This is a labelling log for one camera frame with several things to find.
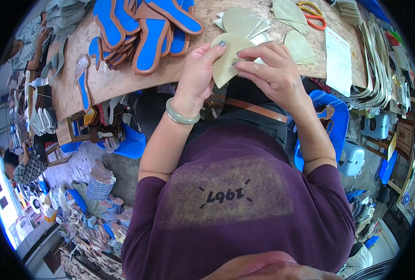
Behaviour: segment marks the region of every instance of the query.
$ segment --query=orange scissors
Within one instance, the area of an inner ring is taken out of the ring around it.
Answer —
[[[322,17],[321,10],[318,7],[316,7],[315,4],[313,4],[311,2],[308,2],[308,1],[301,1],[301,2],[297,3],[296,5],[298,5],[299,8],[302,11],[305,11],[305,12],[309,13],[309,14],[304,14],[304,16],[305,16],[305,19],[307,20],[307,23],[310,26],[312,26],[313,28],[318,29],[318,30],[324,30],[324,29],[326,29],[326,27],[327,27],[326,20]],[[302,7],[302,6],[310,6],[310,7],[312,7],[314,9],[314,11],[310,10],[307,7]],[[322,26],[315,25],[313,22],[311,22],[309,20],[309,18],[310,19],[320,20],[322,22]]]

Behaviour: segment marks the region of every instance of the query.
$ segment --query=belt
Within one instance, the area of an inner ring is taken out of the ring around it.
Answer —
[[[233,105],[242,109],[246,109],[249,110],[251,112],[257,113],[259,115],[262,116],[267,116],[273,120],[278,120],[281,122],[286,123],[288,118],[285,115],[273,112],[272,110],[248,103],[248,102],[244,102],[241,100],[237,100],[237,99],[232,99],[232,98],[226,98],[224,100],[225,104],[229,104],[229,105]]]

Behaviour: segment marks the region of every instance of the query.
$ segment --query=purple shirt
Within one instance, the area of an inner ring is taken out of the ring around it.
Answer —
[[[202,133],[167,183],[137,184],[121,253],[126,279],[201,279],[235,257],[278,250],[338,272],[355,235],[338,170],[326,164],[304,176],[288,162],[252,126]]]

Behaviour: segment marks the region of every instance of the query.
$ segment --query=bracelet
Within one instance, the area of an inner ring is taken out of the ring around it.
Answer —
[[[188,118],[186,116],[180,115],[172,106],[171,106],[171,101],[172,101],[173,97],[170,97],[167,100],[167,103],[165,104],[165,108],[167,111],[167,115],[174,121],[179,122],[180,124],[183,125],[193,125],[196,124],[199,120],[201,115],[198,113],[198,115],[196,117],[193,118]]]

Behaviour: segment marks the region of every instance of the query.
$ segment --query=white paper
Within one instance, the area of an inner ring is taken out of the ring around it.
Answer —
[[[352,63],[350,46],[335,31],[326,27],[327,79],[326,85],[346,97],[352,86]]]

